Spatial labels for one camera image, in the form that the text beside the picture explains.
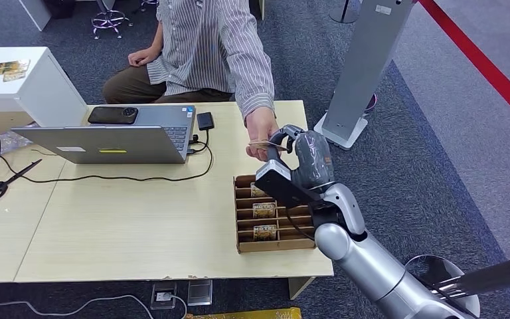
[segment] brown pants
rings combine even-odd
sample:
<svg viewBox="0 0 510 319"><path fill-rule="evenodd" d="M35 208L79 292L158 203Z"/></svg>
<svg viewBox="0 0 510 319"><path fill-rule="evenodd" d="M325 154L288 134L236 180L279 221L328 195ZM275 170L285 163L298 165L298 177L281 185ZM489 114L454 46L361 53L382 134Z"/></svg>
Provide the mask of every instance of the brown pants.
<svg viewBox="0 0 510 319"><path fill-rule="evenodd" d="M164 82L149 83L146 66L129 66L106 81L102 95L108 104L224 102L232 96L211 88L176 95L164 95L166 90Z"/></svg>

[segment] black phone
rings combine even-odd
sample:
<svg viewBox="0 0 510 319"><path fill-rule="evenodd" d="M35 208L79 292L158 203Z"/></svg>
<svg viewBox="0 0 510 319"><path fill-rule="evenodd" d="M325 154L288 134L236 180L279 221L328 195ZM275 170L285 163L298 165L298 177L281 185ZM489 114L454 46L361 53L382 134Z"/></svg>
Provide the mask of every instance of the black phone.
<svg viewBox="0 0 510 319"><path fill-rule="evenodd" d="M137 118L137 108L97 106L87 121L91 124L133 124Z"/></svg>

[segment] yellow sticker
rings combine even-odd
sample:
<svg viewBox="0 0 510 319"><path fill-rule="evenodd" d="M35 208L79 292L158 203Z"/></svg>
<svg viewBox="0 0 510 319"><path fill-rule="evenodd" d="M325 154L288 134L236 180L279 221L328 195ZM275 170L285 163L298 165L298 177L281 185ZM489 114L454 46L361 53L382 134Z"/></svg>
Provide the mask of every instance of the yellow sticker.
<svg viewBox="0 0 510 319"><path fill-rule="evenodd" d="M126 150L121 150L119 148L99 148L98 151L100 153L127 153Z"/></svg>

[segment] light wooden table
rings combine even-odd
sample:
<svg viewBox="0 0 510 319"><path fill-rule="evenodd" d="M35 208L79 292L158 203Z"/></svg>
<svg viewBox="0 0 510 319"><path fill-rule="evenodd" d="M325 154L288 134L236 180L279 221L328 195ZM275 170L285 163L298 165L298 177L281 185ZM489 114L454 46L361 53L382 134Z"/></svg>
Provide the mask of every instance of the light wooden table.
<svg viewBox="0 0 510 319"><path fill-rule="evenodd" d="M19 171L43 157L31 149L46 151L38 146L29 146L6 154L5 158ZM65 160L60 157L47 156L26 176L34 179L57 178L64 163ZM0 181L5 181L12 175L1 161ZM55 183L33 184L18 179L0 198L0 282L11 282L15 279L54 186Z"/></svg>
<svg viewBox="0 0 510 319"><path fill-rule="evenodd" d="M331 261L317 249L238 254L232 178L253 174L262 164L245 154L248 136L235 103L196 107L197 113L212 112L216 126L210 131L214 164L208 174L177 183L58 182L14 281L288 277L295 298L315 276L332 276ZM306 127L302 101L276 102L276 114L279 126ZM204 132L199 136L205 140ZM298 166L293 154L283 158ZM204 171L208 162L206 151L185 165L66 161L60 177L185 177ZM44 178L56 176L50 169ZM19 197L8 200L21 203L34 187L27 184L24 192L15 191ZM39 218L41 210L34 211Z"/></svg>

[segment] red stripe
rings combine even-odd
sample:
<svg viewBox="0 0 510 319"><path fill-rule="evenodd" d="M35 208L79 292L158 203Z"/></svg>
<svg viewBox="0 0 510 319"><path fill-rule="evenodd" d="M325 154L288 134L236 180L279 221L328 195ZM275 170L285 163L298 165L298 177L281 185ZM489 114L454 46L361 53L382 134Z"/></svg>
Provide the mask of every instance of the red stripe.
<svg viewBox="0 0 510 319"><path fill-rule="evenodd" d="M493 64L490 59L470 40L464 32L449 18L434 0L419 0L425 10L439 24L441 29L453 40L486 80L510 105L510 80Z"/></svg>

